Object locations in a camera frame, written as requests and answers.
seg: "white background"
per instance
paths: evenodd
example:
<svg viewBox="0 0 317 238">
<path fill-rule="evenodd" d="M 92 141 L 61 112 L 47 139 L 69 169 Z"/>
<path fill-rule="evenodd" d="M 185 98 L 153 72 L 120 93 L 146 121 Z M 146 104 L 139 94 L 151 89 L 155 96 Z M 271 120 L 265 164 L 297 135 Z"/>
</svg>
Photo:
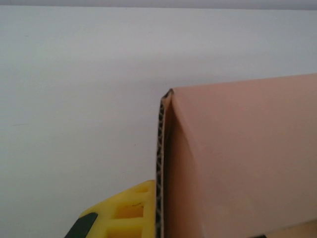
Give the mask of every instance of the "white background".
<svg viewBox="0 0 317 238">
<path fill-rule="evenodd" d="M 231 9 L 317 9 L 317 0 L 0 0 L 0 4 Z"/>
<path fill-rule="evenodd" d="M 317 12 L 0 7 L 0 237 L 154 178 L 175 86 L 316 72 Z"/>
</svg>

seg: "corrugated cardboard edge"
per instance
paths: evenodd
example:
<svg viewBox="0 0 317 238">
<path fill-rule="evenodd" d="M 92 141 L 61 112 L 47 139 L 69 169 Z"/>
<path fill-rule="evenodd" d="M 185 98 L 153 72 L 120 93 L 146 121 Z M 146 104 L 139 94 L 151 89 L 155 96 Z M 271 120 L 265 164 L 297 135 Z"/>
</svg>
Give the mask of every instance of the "corrugated cardboard edge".
<svg viewBox="0 0 317 238">
<path fill-rule="evenodd" d="M 158 145 L 156 167 L 156 214 L 155 214 L 155 237 L 164 237 L 164 208 L 163 208 L 163 168 L 165 139 L 169 126 L 166 120 L 166 112 L 170 106 L 173 90 L 170 89 L 161 99 L 158 116 Z"/>
</svg>

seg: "cardboard flap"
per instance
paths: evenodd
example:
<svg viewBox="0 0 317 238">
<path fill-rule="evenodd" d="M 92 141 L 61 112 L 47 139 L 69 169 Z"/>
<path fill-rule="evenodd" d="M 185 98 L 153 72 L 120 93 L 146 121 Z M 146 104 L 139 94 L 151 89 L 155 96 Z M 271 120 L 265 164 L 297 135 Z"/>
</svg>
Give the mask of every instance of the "cardboard flap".
<svg viewBox="0 0 317 238">
<path fill-rule="evenodd" d="M 207 238 L 317 218 L 317 74 L 176 88 L 173 101 Z"/>
</svg>

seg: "brown cardboard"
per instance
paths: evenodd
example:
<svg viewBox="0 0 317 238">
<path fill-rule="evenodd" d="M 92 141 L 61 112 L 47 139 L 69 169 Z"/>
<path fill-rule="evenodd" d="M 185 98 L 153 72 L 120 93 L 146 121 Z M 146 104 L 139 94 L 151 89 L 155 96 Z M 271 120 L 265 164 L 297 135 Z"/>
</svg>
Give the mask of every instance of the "brown cardboard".
<svg viewBox="0 0 317 238">
<path fill-rule="evenodd" d="M 317 74 L 174 88 L 158 128 L 156 238 L 282 238 L 317 219 Z"/>
</svg>

